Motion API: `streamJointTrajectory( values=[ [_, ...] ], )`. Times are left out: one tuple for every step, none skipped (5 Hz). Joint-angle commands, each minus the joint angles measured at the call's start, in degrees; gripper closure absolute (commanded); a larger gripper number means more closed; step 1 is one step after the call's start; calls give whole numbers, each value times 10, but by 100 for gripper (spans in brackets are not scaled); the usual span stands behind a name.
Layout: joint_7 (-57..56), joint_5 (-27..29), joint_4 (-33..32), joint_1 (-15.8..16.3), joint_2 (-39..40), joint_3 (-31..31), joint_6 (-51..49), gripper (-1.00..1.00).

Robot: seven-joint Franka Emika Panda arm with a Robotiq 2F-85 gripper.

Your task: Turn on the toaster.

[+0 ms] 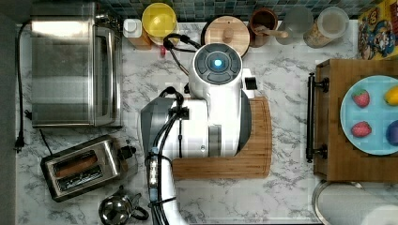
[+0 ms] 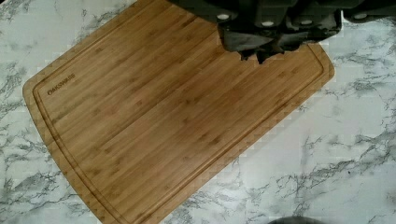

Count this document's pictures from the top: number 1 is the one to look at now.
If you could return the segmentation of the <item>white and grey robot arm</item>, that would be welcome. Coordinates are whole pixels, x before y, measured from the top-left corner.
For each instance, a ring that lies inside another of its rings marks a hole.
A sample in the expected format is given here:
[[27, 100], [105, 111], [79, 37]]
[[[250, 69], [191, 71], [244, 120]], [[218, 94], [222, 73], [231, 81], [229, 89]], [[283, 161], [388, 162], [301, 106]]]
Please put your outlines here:
[[177, 209], [172, 161], [235, 156], [252, 129], [240, 55], [223, 43], [200, 47], [189, 69], [190, 97], [164, 89], [140, 112], [153, 225], [188, 225]]

